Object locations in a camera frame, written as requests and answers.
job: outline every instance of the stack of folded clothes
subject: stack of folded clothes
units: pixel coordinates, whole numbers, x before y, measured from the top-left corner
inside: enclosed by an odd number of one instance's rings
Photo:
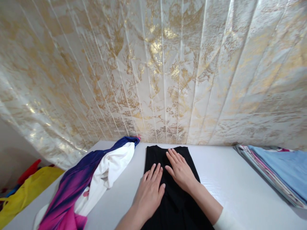
[[[307,152],[279,147],[233,147],[295,207],[307,209]]]

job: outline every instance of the forearm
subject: forearm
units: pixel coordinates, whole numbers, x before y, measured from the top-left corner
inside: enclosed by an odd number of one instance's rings
[[[140,230],[145,222],[137,207],[131,206],[115,230]]]
[[[199,182],[195,183],[189,194],[196,201],[198,206],[204,212],[212,225],[215,225],[221,216],[223,207],[220,203],[208,192],[208,190]]]

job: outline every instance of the woman's left hand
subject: woman's left hand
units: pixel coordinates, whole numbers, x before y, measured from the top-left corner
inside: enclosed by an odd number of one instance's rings
[[[153,164],[151,169],[144,174],[133,204],[145,222],[153,216],[159,207],[165,191],[165,184],[159,188],[163,168],[160,163],[156,170],[154,170],[155,166],[156,164]]]

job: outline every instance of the woman's right hand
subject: woman's right hand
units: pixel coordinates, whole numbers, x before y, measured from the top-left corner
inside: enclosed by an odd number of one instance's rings
[[[190,166],[185,158],[177,153],[174,149],[168,149],[166,156],[169,159],[172,168],[165,166],[165,169],[173,177],[175,182],[187,193],[191,193],[193,187],[198,184]]]

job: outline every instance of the neckline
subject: neckline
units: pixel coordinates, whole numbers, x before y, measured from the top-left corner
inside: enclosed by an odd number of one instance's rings
[[[163,149],[163,148],[161,148],[160,146],[158,146],[158,145],[153,145],[153,146],[149,146],[149,147],[156,147],[156,148],[158,148],[158,149],[160,149],[160,150],[165,150],[165,151],[167,151],[168,149]],[[172,148],[172,149],[178,149],[178,148],[183,148],[183,146],[177,146],[177,147],[175,147],[175,148]]]

